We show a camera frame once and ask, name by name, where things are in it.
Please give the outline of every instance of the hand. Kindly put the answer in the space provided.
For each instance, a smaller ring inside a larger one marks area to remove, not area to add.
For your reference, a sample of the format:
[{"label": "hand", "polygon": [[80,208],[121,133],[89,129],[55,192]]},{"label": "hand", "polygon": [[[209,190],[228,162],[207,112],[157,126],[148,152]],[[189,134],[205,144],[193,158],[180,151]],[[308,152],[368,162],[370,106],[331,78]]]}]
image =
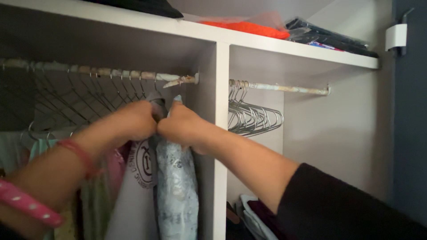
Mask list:
[{"label": "hand", "polygon": [[215,125],[205,121],[182,103],[174,101],[170,115],[157,125],[157,131],[167,140],[180,144],[183,148],[204,154],[203,136]]},{"label": "hand", "polygon": [[153,107],[147,101],[128,103],[125,107],[101,120],[104,130],[112,130],[116,144],[129,140],[143,140],[156,131],[157,123],[153,119]]}]

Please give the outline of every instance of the closet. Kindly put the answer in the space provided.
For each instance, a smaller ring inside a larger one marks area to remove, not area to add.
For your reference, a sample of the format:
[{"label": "closet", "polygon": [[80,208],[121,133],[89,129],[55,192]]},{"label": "closet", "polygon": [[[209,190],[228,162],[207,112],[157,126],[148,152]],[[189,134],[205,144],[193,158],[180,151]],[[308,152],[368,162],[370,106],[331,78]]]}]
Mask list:
[{"label": "closet", "polygon": [[[383,33],[392,21],[391,4],[349,2],[336,1],[309,20],[370,41],[381,56],[382,69],[376,58],[79,0],[0,0],[0,59],[197,76],[198,84],[170,88],[163,88],[165,81],[129,80],[126,74],[111,78],[87,74],[83,81],[91,84],[95,79],[111,94],[116,91],[114,82],[131,98],[142,96],[140,84],[145,93],[156,88],[165,96],[167,107],[181,94],[187,107],[224,129],[228,127],[229,79],[330,87],[328,96],[249,89],[245,101],[284,115],[282,127],[252,139],[387,200],[391,55],[383,53],[382,46]],[[37,86],[26,82],[26,71],[32,69],[4,67],[0,76],[17,76],[16,84],[31,93]],[[78,81],[67,71],[39,69],[36,74],[45,74],[57,89],[70,88],[67,76]],[[10,93],[0,96],[2,102],[12,103],[7,109],[0,106],[1,131],[22,131],[40,117],[34,95],[27,96],[34,105],[23,104]],[[240,194],[252,193],[219,161],[198,155],[195,164],[199,239],[223,240],[226,201],[233,203]]]}]

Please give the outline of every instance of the clothes rod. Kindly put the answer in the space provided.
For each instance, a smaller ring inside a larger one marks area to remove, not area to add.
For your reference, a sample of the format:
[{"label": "clothes rod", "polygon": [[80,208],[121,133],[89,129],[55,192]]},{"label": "clothes rod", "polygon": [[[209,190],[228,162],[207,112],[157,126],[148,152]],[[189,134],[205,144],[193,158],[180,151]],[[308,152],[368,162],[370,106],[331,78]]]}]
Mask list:
[{"label": "clothes rod", "polygon": [[315,88],[301,88],[301,87],[290,87],[290,86],[279,86],[279,85],[270,85],[263,83],[252,83],[248,81],[240,80],[229,80],[229,85],[235,85],[239,88],[252,88],[252,89],[264,89],[264,90],[274,90],[274,91],[283,91],[283,92],[292,92],[292,93],[305,93],[305,94],[316,94],[327,96],[330,94],[330,85],[326,89],[315,89]]},{"label": "clothes rod", "polygon": [[181,83],[194,83],[198,84],[199,74],[195,76],[178,76],[167,73],[155,73],[135,70],[121,70],[111,69],[106,67],[90,67],[80,65],[68,65],[58,62],[35,62],[26,61],[22,59],[0,59],[0,65],[5,70],[7,67],[24,68],[27,70],[55,70],[65,71],[70,73],[82,73],[95,76],[108,76],[108,77],[121,77],[121,78],[134,78],[144,80],[156,80],[156,81],[167,81],[168,83],[163,88],[175,86]]}]

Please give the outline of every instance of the top shelf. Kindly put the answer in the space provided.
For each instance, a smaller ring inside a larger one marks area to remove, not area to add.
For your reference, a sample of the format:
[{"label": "top shelf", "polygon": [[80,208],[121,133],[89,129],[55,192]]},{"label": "top shelf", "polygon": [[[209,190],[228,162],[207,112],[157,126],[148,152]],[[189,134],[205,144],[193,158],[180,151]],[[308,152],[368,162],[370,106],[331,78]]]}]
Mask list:
[{"label": "top shelf", "polygon": [[137,29],[179,35],[211,42],[225,42],[230,45],[358,67],[378,69],[380,66],[379,60],[372,57],[333,51],[80,0],[0,0],[0,3]]}]

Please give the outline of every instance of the red bracelet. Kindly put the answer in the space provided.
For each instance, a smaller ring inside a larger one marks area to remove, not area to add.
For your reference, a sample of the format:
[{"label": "red bracelet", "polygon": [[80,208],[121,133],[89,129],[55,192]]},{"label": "red bracelet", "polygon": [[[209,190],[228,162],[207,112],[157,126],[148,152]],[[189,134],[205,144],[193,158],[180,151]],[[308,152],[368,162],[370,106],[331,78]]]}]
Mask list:
[{"label": "red bracelet", "polygon": [[64,221],[61,215],[2,179],[0,179],[0,200],[52,228],[59,227]]},{"label": "red bracelet", "polygon": [[93,164],[91,155],[83,150],[75,141],[71,139],[64,139],[57,143],[58,145],[73,151],[81,160],[83,165],[86,167],[86,179],[90,179],[93,176],[100,173],[100,170]]}]

